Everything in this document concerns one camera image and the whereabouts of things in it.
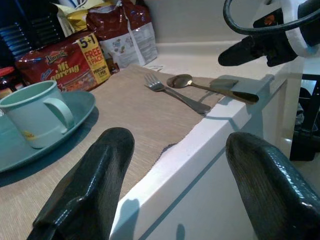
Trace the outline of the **silver fork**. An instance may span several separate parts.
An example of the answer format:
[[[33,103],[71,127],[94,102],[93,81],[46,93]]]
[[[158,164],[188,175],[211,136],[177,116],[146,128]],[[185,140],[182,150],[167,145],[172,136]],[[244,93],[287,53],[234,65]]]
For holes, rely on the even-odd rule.
[[[163,93],[181,101],[182,103],[186,104],[188,107],[190,107],[192,110],[194,110],[196,113],[198,113],[200,115],[205,115],[211,110],[210,106],[203,104],[203,103],[200,103],[200,102],[197,102],[197,101],[195,101],[191,98],[188,98],[188,97],[174,91],[173,89],[165,86],[152,73],[147,73],[144,76],[144,80],[145,80],[145,86],[148,87],[153,92],[163,92]]]

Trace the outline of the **red and white bag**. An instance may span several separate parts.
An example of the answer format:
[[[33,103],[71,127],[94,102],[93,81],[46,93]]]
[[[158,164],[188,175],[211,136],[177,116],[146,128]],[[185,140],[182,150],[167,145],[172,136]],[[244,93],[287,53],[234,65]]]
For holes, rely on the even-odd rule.
[[[123,69],[145,66],[158,56],[149,9],[131,0],[92,7],[86,15],[87,29],[94,33],[106,59]]]

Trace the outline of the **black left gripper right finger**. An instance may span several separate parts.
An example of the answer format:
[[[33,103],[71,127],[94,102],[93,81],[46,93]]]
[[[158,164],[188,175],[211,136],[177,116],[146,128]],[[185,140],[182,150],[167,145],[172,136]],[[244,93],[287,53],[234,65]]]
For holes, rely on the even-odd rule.
[[[225,150],[258,240],[320,240],[320,195],[276,146],[233,132]]]

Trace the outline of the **yellow snack bag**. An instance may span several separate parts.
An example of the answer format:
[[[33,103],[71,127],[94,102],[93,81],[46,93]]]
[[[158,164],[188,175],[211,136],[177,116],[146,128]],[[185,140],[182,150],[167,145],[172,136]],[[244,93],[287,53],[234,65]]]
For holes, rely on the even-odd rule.
[[[110,6],[112,0],[52,0],[58,8],[58,21],[66,37],[87,28],[86,16],[91,8]]]

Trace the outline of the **jar with red lid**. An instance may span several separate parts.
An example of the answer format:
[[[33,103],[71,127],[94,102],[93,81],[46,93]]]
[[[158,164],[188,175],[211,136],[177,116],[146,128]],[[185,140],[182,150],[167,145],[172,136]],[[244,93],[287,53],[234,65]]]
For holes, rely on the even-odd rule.
[[[0,68],[0,100],[26,86],[13,66]]]

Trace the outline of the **gold spoon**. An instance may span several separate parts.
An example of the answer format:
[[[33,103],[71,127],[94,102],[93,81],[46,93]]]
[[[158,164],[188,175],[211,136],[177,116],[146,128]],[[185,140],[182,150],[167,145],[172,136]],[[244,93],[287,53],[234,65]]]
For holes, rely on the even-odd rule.
[[[235,100],[241,101],[243,103],[254,105],[259,101],[259,97],[256,94],[248,93],[248,92],[241,92],[241,91],[233,91],[228,89],[222,89],[222,88],[212,88],[207,86],[201,86],[198,84],[195,84],[193,82],[193,77],[189,74],[179,74],[175,75],[173,77],[170,77],[166,81],[167,85],[171,88],[175,89],[181,89],[188,86],[192,86],[195,88],[215,92],[218,94],[222,94],[226,97],[233,98]]]

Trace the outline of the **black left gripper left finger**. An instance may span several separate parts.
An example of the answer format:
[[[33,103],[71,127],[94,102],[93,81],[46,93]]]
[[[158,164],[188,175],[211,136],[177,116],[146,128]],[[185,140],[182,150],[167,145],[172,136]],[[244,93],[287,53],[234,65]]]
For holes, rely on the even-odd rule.
[[[26,240],[106,240],[135,147],[123,127],[105,130],[60,180]]]

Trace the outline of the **black slatted crate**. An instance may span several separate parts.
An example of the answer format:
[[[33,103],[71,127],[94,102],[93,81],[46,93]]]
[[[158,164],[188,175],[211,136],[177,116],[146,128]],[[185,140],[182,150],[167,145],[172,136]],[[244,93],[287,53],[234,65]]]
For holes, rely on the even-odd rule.
[[[26,53],[65,39],[58,0],[0,0],[0,68]]]

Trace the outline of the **teal mug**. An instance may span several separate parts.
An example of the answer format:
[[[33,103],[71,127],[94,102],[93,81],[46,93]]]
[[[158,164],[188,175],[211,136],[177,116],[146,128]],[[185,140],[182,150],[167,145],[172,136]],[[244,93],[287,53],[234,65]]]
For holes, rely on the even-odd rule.
[[[61,140],[75,126],[74,115],[54,80],[15,91],[0,100],[0,109],[35,149]]]

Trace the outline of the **red instant noodle pack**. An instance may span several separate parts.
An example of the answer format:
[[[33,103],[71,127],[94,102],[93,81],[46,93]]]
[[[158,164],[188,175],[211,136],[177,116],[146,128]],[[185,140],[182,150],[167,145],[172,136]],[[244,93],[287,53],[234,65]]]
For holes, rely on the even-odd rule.
[[[90,31],[32,50],[15,65],[28,83],[55,81],[62,92],[90,91],[111,76],[99,41]]]

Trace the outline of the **white counter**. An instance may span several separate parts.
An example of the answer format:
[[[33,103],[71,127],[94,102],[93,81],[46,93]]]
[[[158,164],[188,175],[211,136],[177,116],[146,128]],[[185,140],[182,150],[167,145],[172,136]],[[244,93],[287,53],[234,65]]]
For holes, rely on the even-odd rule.
[[[264,138],[289,155],[304,61],[270,68],[246,63],[223,69],[204,54],[169,53],[161,46],[151,62],[162,73],[223,74],[236,89],[259,94],[256,105],[224,97],[159,160],[119,202],[113,240],[258,240],[226,158],[226,140],[237,131]]]

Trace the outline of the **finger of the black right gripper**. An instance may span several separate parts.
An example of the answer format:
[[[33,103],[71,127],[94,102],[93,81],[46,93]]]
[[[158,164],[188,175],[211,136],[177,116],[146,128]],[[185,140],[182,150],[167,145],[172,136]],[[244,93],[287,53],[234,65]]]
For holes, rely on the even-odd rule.
[[[239,66],[266,55],[269,37],[247,36],[223,51],[218,63],[224,67]]]

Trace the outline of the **teal plate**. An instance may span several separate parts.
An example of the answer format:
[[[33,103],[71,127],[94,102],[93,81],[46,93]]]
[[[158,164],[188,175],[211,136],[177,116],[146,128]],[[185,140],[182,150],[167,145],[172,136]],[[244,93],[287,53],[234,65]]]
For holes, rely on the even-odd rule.
[[[32,148],[7,115],[0,116],[0,173],[20,168],[55,150],[78,130],[94,110],[96,99],[90,92],[63,92],[62,96],[74,116],[75,126],[62,139],[41,149]]]

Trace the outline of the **beige woven placemat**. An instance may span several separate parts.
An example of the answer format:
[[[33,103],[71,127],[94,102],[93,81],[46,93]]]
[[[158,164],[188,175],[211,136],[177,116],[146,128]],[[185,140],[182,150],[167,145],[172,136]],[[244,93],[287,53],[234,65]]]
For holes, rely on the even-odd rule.
[[[130,65],[92,90],[95,107],[77,131],[47,155],[0,173],[0,240],[25,240],[58,182],[107,129],[131,131],[134,154],[120,196],[153,167],[164,149],[179,143],[203,115],[145,86],[149,69]]]

